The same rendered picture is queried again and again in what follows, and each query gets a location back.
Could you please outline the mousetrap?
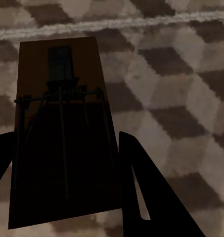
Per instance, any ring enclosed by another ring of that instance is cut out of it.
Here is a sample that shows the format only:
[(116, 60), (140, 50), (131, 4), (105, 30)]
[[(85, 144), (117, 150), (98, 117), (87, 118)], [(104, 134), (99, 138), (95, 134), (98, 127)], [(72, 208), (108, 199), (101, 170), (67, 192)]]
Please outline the mousetrap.
[(20, 42), (8, 229), (122, 208), (96, 36)]

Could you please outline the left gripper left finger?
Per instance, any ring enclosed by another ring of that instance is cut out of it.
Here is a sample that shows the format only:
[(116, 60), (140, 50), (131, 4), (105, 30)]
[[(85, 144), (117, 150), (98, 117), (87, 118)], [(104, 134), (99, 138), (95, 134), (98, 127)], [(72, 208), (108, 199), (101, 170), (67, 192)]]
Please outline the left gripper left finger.
[(16, 143), (16, 133), (14, 131), (0, 135), (0, 179), (6, 172), (13, 157), (13, 147)]

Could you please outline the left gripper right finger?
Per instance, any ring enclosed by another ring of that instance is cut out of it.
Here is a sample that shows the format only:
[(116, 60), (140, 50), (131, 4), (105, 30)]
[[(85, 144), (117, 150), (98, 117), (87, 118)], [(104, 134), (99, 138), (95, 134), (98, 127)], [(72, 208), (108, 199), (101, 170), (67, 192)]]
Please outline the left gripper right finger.
[[(139, 141), (119, 132), (124, 237), (206, 237)], [(140, 216), (134, 169), (151, 220)]]

